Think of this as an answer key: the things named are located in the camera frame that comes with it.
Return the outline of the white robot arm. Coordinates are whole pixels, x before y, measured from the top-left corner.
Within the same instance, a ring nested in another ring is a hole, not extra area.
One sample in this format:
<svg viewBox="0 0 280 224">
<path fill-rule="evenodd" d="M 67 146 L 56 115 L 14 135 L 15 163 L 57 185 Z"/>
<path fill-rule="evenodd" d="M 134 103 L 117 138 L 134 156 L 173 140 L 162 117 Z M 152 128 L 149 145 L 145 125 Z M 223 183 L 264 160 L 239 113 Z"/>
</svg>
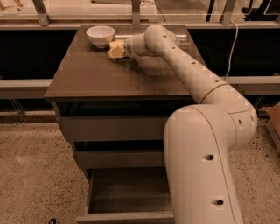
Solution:
<svg viewBox="0 0 280 224">
<path fill-rule="evenodd" d="M 161 57 L 195 103 L 177 109 L 164 127 L 164 160 L 175 224 L 243 224 L 228 153 L 256 133 L 252 104 L 195 58 L 175 34 L 153 24 L 113 41 L 111 59 Z"/>
</svg>

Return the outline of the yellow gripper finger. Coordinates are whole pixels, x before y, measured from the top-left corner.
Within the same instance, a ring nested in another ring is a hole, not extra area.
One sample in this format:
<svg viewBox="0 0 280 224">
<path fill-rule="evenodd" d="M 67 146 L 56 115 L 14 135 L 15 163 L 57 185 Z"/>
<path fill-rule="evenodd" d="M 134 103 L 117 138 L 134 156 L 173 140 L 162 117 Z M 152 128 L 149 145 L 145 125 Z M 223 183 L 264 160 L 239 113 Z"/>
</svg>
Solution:
<svg viewBox="0 0 280 224">
<path fill-rule="evenodd" d="M 107 51 L 107 55 L 112 60 L 121 60 L 126 58 L 125 52 L 120 48 L 111 49 Z"/>
<path fill-rule="evenodd" d="M 112 41 L 109 43 L 109 47 L 111 49 L 116 49 L 116 48 L 124 49 L 124 40 L 118 39 L 118 40 Z"/>
</svg>

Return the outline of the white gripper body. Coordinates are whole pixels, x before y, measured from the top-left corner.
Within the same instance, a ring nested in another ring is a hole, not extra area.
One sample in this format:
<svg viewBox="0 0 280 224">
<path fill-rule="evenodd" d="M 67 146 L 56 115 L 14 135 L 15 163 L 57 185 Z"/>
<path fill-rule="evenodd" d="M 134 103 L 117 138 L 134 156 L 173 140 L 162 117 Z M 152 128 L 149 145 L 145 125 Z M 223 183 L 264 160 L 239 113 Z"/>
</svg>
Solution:
<svg viewBox="0 0 280 224">
<path fill-rule="evenodd" d="M 127 38 L 124 41 L 124 50 L 131 57 L 141 57 L 145 55 L 144 35 L 137 34 Z"/>
</svg>

